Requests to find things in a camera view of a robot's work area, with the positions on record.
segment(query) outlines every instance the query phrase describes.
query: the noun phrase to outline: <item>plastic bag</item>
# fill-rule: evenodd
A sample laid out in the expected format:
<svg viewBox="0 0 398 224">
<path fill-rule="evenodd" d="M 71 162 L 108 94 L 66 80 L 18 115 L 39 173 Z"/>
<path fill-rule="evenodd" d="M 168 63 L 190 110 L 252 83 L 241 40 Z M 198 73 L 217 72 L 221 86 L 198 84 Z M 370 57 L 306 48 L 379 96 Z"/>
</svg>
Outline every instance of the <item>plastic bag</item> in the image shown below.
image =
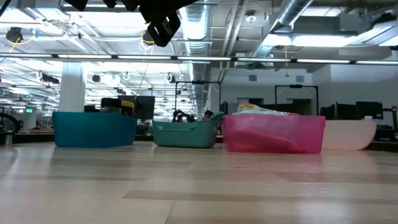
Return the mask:
<svg viewBox="0 0 398 224">
<path fill-rule="evenodd" d="M 234 114 L 272 114 L 272 115 L 291 115 L 290 113 L 280 112 L 261 108 L 251 103 L 241 103 L 238 108 L 238 112 Z"/>
</svg>

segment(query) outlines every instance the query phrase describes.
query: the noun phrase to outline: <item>person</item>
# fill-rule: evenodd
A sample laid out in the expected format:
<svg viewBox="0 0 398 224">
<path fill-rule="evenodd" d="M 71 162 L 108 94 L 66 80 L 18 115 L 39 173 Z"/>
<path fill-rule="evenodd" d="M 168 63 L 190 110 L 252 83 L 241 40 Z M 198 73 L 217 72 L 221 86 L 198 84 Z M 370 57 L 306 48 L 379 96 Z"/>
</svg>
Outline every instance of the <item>person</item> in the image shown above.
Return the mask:
<svg viewBox="0 0 398 224">
<path fill-rule="evenodd" d="M 173 121 L 172 122 L 183 122 L 182 117 L 186 117 L 188 123 L 194 123 L 195 117 L 193 115 L 188 115 L 181 110 L 176 110 L 173 113 Z"/>
<path fill-rule="evenodd" d="M 203 119 L 210 119 L 213 115 L 214 115 L 213 112 L 211 112 L 210 110 L 206 110 L 205 116 L 203 117 Z"/>
</svg>

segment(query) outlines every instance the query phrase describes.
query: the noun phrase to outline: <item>computer monitor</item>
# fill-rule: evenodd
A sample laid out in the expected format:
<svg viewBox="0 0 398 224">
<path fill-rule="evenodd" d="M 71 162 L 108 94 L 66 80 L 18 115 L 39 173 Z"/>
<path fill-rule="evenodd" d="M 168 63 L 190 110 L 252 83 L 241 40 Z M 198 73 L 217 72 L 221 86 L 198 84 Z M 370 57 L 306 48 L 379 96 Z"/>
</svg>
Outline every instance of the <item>computer monitor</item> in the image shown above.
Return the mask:
<svg viewBox="0 0 398 224">
<path fill-rule="evenodd" d="M 100 110 L 96 109 L 94 105 L 86 105 L 85 106 L 85 112 L 91 112 L 91 113 L 99 113 Z"/>
<path fill-rule="evenodd" d="M 133 117 L 138 119 L 154 119 L 154 96 L 118 96 L 122 101 L 134 103 Z"/>
<path fill-rule="evenodd" d="M 327 120 L 335 119 L 336 105 L 321 107 L 320 116 L 324 116 Z"/>
<path fill-rule="evenodd" d="M 343 120 L 359 120 L 356 105 L 336 103 L 336 118 Z"/>
<path fill-rule="evenodd" d="M 358 116 L 363 119 L 365 116 L 372 116 L 373 119 L 383 119 L 383 104 L 380 102 L 357 101 Z"/>
</svg>

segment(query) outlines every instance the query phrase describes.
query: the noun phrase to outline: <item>duct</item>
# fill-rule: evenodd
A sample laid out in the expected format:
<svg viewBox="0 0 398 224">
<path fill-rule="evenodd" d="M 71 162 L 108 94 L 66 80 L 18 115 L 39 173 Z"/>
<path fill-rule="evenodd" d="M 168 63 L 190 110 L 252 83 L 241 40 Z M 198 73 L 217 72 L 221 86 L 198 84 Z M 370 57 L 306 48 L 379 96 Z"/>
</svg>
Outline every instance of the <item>duct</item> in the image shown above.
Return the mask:
<svg viewBox="0 0 398 224">
<path fill-rule="evenodd" d="M 285 0 L 280 10 L 267 17 L 263 33 L 265 36 L 262 43 L 257 47 L 257 49 L 251 54 L 251 57 L 266 57 L 272 50 L 272 46 L 264 45 L 264 40 L 267 35 L 272 31 L 279 29 L 281 32 L 292 32 L 293 23 L 300 17 L 300 15 L 306 10 L 313 0 Z M 258 63 L 250 63 L 248 68 L 254 69 Z"/>
<path fill-rule="evenodd" d="M 179 10 L 182 17 L 184 38 L 188 40 L 206 40 L 210 30 L 210 7 L 201 4 L 191 4 Z M 189 56 L 209 55 L 210 45 L 203 42 L 185 43 L 185 50 Z M 192 80 L 210 80 L 209 63 L 192 63 L 190 76 Z M 203 114 L 206 96 L 202 86 L 193 86 L 193 97 L 196 99 L 198 114 Z"/>
</svg>

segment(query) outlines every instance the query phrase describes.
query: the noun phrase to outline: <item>wooden floor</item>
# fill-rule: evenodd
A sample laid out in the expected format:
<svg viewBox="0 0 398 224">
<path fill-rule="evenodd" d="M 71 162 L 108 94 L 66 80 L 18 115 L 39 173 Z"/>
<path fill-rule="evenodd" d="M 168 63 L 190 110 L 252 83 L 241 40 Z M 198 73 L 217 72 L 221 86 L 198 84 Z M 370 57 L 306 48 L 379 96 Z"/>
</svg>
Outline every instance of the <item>wooden floor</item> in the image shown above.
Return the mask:
<svg viewBox="0 0 398 224">
<path fill-rule="evenodd" d="M 398 154 L 0 149 L 2 224 L 398 223 Z"/>
</svg>

